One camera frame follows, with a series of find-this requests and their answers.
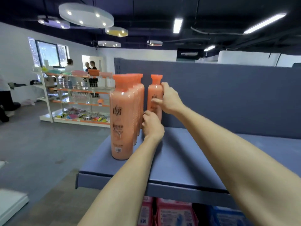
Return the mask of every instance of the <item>round pendant light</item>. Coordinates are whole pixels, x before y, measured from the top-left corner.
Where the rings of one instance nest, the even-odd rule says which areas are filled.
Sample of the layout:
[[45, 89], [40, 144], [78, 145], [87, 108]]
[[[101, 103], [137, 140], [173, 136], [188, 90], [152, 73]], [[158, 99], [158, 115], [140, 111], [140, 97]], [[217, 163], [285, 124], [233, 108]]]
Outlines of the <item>round pendant light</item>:
[[114, 17], [110, 13], [91, 5], [64, 3], [58, 9], [60, 16], [73, 24], [100, 29], [114, 25]]
[[59, 19], [54, 16], [48, 16], [48, 22], [47, 22], [46, 16], [39, 15], [38, 22], [40, 24], [47, 25], [47, 26], [54, 27], [54, 28], [59, 28], [59, 29], [69, 29], [70, 28], [70, 23], [68, 21]]
[[147, 45], [154, 46], [154, 47], [159, 47], [163, 45], [163, 42], [160, 40], [148, 40], [146, 43]]
[[100, 40], [98, 41], [98, 45], [102, 47], [109, 47], [109, 48], [120, 48], [121, 43], [114, 42], [114, 41], [107, 41], [107, 40]]
[[106, 34], [108, 35], [113, 35], [113, 36], [118, 36], [118, 37], [124, 37], [129, 35], [129, 31], [121, 28], [121, 27], [110, 27], [106, 28]]

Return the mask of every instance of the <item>pink package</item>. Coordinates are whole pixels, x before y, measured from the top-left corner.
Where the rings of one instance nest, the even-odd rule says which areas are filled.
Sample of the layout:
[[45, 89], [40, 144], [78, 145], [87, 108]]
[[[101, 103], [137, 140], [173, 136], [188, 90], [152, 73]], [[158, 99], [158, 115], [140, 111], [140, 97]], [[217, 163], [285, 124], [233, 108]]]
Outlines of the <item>pink package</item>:
[[160, 206], [155, 216], [155, 226], [198, 226], [198, 223], [191, 206]]
[[150, 203], [142, 203], [137, 226], [153, 225], [153, 208]]
[[183, 201], [174, 201], [174, 200], [170, 200], [170, 199], [157, 198], [157, 206], [166, 206], [166, 205], [192, 206], [192, 203], [183, 202]]
[[153, 203], [153, 197], [144, 196], [143, 197], [143, 202], [145, 202], [145, 203]]

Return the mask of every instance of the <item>orange basket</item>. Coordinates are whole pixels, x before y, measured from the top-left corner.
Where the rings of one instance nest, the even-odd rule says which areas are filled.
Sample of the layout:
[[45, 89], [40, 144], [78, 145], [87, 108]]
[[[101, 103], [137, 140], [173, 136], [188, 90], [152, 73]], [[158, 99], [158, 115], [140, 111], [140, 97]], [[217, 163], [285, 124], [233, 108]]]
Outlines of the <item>orange basket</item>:
[[91, 76], [99, 76], [100, 70], [89, 69], [88, 72], [89, 72], [89, 75], [91, 75]]

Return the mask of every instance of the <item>hand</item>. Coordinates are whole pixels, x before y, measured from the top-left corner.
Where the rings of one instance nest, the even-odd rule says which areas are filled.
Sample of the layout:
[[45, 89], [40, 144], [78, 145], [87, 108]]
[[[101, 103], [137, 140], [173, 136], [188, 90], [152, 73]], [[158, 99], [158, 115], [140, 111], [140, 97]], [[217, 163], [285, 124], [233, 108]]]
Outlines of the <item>hand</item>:
[[165, 113], [175, 114], [179, 109], [184, 107], [183, 102], [181, 101], [179, 94], [168, 83], [161, 83], [164, 95], [163, 100], [153, 98], [151, 101], [159, 105]]
[[161, 141], [163, 138], [164, 127], [157, 115], [153, 112], [150, 112], [148, 110], [144, 112], [142, 129], [145, 137], [154, 137], [158, 141]]

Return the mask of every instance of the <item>barcode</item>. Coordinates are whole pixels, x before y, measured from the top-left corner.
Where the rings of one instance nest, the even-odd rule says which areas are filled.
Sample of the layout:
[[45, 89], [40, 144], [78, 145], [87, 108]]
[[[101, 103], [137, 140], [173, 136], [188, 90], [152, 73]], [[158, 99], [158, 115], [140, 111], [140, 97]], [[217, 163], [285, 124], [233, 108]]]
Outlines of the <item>barcode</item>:
[[115, 147], [115, 151], [120, 153], [121, 152], [121, 147]]

